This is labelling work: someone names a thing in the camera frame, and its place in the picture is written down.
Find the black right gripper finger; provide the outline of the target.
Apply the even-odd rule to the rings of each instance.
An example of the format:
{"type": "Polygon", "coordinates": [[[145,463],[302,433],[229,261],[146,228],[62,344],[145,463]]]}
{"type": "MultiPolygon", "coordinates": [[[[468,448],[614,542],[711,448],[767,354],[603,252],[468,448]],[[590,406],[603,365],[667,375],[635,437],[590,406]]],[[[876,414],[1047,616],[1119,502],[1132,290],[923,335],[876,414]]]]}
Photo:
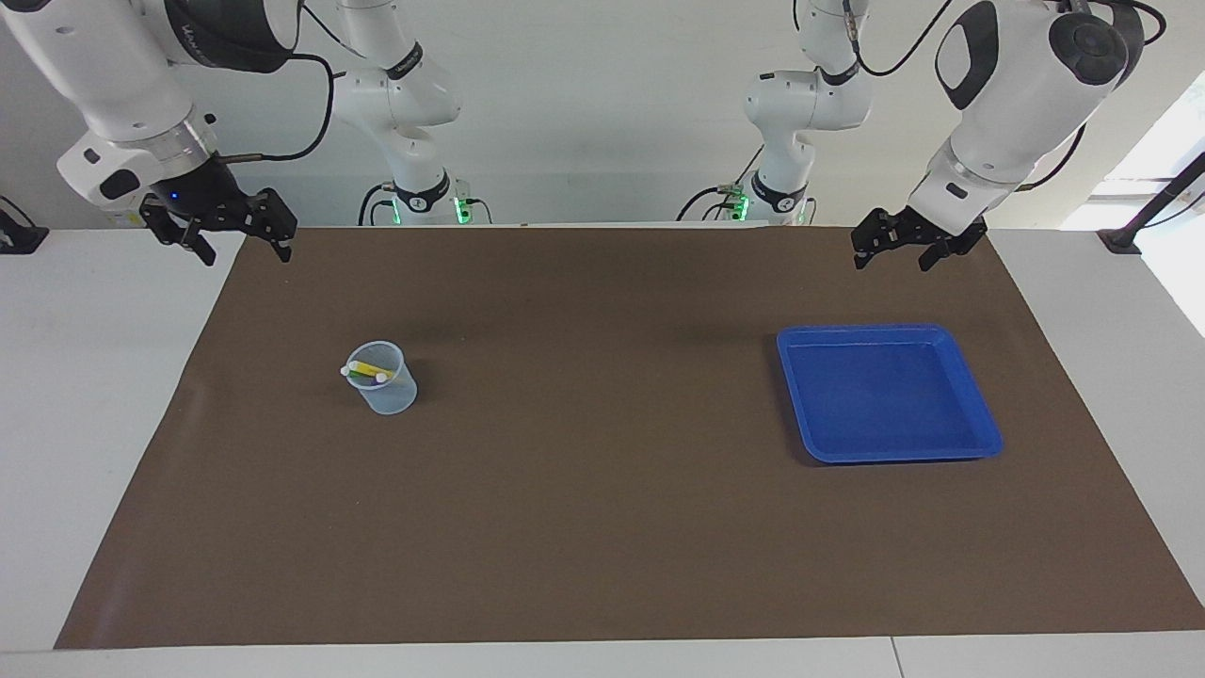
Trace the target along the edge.
{"type": "Polygon", "coordinates": [[[193,253],[204,266],[214,266],[216,250],[202,236],[196,219],[182,224],[155,196],[142,199],[139,205],[139,216],[160,244],[167,246],[167,248],[178,246],[178,248],[193,253]]]}
{"type": "Polygon", "coordinates": [[[270,244],[281,263],[290,263],[298,220],[280,193],[266,188],[245,197],[243,205],[242,232],[270,244]]]}

